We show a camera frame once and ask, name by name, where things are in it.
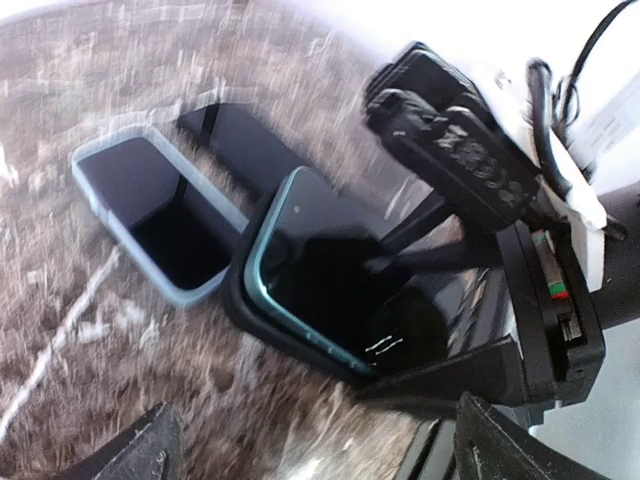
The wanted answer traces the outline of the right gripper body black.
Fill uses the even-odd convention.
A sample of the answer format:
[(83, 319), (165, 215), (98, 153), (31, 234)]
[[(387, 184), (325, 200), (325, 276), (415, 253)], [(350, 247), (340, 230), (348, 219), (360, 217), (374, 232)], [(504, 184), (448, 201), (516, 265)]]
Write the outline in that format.
[(469, 392), (491, 404), (549, 408), (588, 397), (605, 356), (604, 338), (567, 234), (552, 237), (568, 296), (551, 297), (530, 229), (518, 222), (498, 233), (502, 255), (493, 302), (508, 291), (517, 334), (484, 340), (493, 327), (475, 328), (476, 346), (430, 365), (384, 377), (360, 390), (374, 408), (415, 415), (451, 415)]

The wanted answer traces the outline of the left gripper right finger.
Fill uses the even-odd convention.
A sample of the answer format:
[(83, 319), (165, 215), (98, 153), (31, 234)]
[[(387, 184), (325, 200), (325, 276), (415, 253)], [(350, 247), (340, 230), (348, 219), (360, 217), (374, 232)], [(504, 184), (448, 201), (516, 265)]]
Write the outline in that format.
[(473, 392), (455, 408), (461, 479), (633, 479), (635, 435), (619, 414), (558, 399), (511, 408)]

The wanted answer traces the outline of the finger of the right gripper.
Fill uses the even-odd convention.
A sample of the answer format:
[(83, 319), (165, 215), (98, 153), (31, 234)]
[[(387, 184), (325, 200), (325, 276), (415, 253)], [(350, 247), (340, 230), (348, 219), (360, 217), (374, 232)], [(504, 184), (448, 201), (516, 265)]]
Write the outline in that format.
[(403, 251), (367, 260), (364, 267), (375, 273), (450, 272), (500, 266), (500, 250), (494, 236), (476, 236), (428, 250)]

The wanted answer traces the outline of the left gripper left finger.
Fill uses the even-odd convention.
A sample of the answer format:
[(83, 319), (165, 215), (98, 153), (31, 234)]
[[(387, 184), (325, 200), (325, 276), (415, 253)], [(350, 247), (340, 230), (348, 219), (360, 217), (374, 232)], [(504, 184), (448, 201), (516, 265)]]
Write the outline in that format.
[(179, 416), (158, 403), (89, 457), (64, 471), (65, 479), (180, 479)]

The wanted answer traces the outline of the teal edged phone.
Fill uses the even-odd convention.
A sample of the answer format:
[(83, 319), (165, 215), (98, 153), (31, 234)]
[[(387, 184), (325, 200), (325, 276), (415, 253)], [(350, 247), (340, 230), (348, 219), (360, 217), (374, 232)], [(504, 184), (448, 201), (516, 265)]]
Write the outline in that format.
[(460, 353), (475, 323), (476, 277), (386, 271), (381, 227), (299, 167), (278, 187), (241, 270), (278, 329), (366, 378)]

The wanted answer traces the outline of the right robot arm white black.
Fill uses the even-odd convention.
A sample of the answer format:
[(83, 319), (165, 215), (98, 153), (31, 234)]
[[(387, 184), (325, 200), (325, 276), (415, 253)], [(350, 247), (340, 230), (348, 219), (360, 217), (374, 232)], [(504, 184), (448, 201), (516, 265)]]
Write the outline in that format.
[(639, 81), (602, 70), (579, 116), (580, 77), (606, 15), (571, 71), (529, 61), (527, 93), (466, 75), (410, 44), (369, 81), (368, 128), (430, 194), (381, 242), (371, 266), (407, 279), (469, 268), (504, 272), (515, 335), (385, 374), (359, 394), (382, 408), (452, 409), (465, 394), (509, 407), (584, 401), (605, 329), (639, 314), (639, 207), (626, 186), (593, 187), (600, 158), (639, 127)]

